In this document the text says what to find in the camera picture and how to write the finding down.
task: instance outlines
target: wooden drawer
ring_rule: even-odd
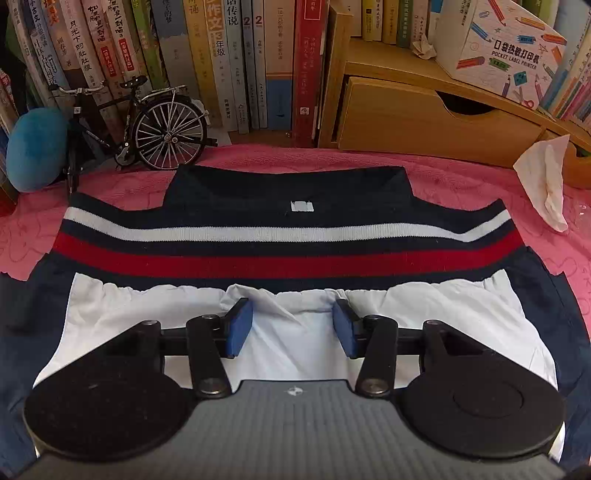
[[[544,129],[493,109],[450,112],[435,90],[350,77],[340,115],[340,150],[432,155],[510,167]]]

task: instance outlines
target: black bar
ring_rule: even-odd
[[[187,349],[193,392],[199,398],[223,398],[232,393],[230,381],[213,341],[210,322],[217,315],[202,315],[187,322]]]

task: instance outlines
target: paper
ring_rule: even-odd
[[[411,49],[417,57],[420,57],[423,60],[432,59],[437,56],[435,47],[429,43],[425,34],[421,37],[421,41],[413,42]]]
[[[557,232],[569,227],[562,214],[562,162],[569,138],[536,142],[513,165],[531,204]]]

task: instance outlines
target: book spine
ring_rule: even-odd
[[[263,0],[252,0],[254,23],[252,36],[255,46],[256,99],[258,102],[259,127],[267,128],[267,78],[265,65],[265,12]]]
[[[211,125],[221,127],[222,117],[217,103],[216,81],[213,77],[212,57],[209,53],[203,0],[184,0],[183,6],[201,101],[209,112]]]
[[[230,54],[232,72],[232,88],[238,132],[247,134],[249,131],[248,100],[246,99],[246,76],[244,74],[244,57],[242,55],[242,13],[240,0],[224,0],[224,16],[226,18],[226,37]]]
[[[12,132],[17,119],[18,114],[4,89],[4,84],[0,83],[0,121],[2,121],[7,133]]]
[[[372,40],[382,41],[382,23],[384,20],[384,3],[382,0],[374,0],[374,28],[372,30]]]
[[[398,0],[384,0],[384,24],[382,26],[382,41],[396,45],[398,33]]]
[[[152,22],[152,5],[150,0],[132,0],[135,26],[138,29],[139,42],[144,51],[146,67],[155,89],[166,88],[168,80],[164,65],[160,59],[158,35]]]
[[[375,0],[362,0],[361,20],[361,38],[365,41],[374,41]]]
[[[2,70],[0,70],[0,82],[2,82],[2,86],[4,87],[4,90],[6,91],[6,94],[8,95],[8,99],[10,100],[10,103],[12,105],[12,107],[14,108],[14,111],[17,111],[17,107],[14,103],[14,97],[12,96],[12,84],[10,81],[10,77],[8,75],[6,75],[6,73],[4,73]]]
[[[152,13],[170,85],[185,85],[186,89],[182,90],[185,95],[200,99],[195,69],[187,68],[191,47],[183,0],[153,0]]]
[[[361,10],[362,10],[362,6],[361,6],[361,1],[355,1],[355,0],[344,0],[343,4],[345,6],[345,8],[347,9],[347,11],[353,15],[353,25],[351,27],[351,36],[352,37],[360,37],[361,36]]]
[[[410,48],[412,35],[413,0],[400,0],[398,7],[398,38],[396,45]]]
[[[427,33],[428,10],[428,0],[413,1],[413,34],[411,36],[411,44],[416,41],[421,41],[423,34]]]
[[[99,60],[92,46],[82,5],[79,0],[60,0],[60,3],[66,24],[69,25],[70,38],[72,39],[76,57],[80,68],[82,68],[86,83],[89,88],[97,88],[105,77],[100,69]],[[97,105],[113,99],[108,89],[102,89],[92,96]],[[123,140],[124,127],[117,109],[114,106],[103,108],[100,110],[100,115],[105,121],[113,140],[115,142],[121,142]]]
[[[212,56],[213,76],[216,81],[217,101],[222,114],[222,125],[228,132],[233,132],[238,128],[238,123],[234,107],[234,92],[232,89],[223,4],[222,0],[205,0],[205,4],[207,38]]]
[[[326,0],[298,0],[295,9],[294,107],[292,138],[296,147],[312,147],[322,73],[322,37]]]
[[[122,0],[103,0],[101,7],[103,17],[113,37],[115,53],[123,79],[131,80],[133,77],[145,75],[148,81],[138,89],[138,95],[140,97],[148,95],[152,91],[152,83],[139,44],[133,13],[128,15]]]
[[[21,47],[25,65],[27,66],[28,73],[31,76],[31,80],[33,81],[33,85],[41,98],[42,104],[48,107],[57,107],[56,101],[53,98],[53,94],[49,91],[47,82],[45,78],[43,78],[43,71],[39,65],[37,56],[35,55],[31,37],[25,25],[25,19],[22,16],[22,7],[23,5],[20,0],[8,0],[10,17],[17,34],[17,40],[19,46]]]
[[[103,14],[100,0],[80,1],[86,16],[86,24],[90,31],[90,37],[95,46],[96,55],[98,56],[103,75],[109,85],[111,95],[115,99],[122,98],[126,94],[121,88],[121,83],[123,83],[122,69],[115,51],[111,29],[109,29],[108,20]],[[119,109],[125,113],[127,104],[120,103],[119,105],[121,106]]]
[[[430,1],[427,39],[431,45],[435,43],[435,32],[437,31],[437,22],[439,21],[442,6],[443,0]]]
[[[577,86],[573,90],[573,95],[569,103],[565,104],[563,110],[560,112],[560,118],[567,119],[581,106],[586,97],[586,92],[589,85],[589,77],[591,75],[591,61],[587,60],[583,73],[579,78]]]
[[[271,130],[291,128],[294,0],[268,0],[265,7],[267,120]]]
[[[244,59],[246,63],[246,91],[251,109],[251,127],[259,128],[258,100],[256,98],[255,46],[252,34],[252,0],[242,0],[242,36],[244,38]]]
[[[542,0],[523,0],[523,8],[525,8],[530,14],[535,17],[540,16],[540,8],[542,6]]]
[[[550,105],[548,111],[552,115],[557,116],[562,110],[564,104],[570,98],[573,89],[577,85],[580,75],[583,73],[584,66],[587,63],[587,59],[589,58],[589,54],[591,54],[591,31],[588,31],[585,35],[583,44],[581,45],[573,66],[564,80],[564,83],[562,84],[558,94]]]

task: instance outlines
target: black circular disc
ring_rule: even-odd
[[[404,415],[419,434],[484,459],[550,448],[564,418],[552,385],[500,356],[448,360],[415,378],[402,395]]]
[[[168,440],[187,417],[169,377],[133,358],[82,359],[39,383],[24,418],[43,449],[74,459],[116,460]]]

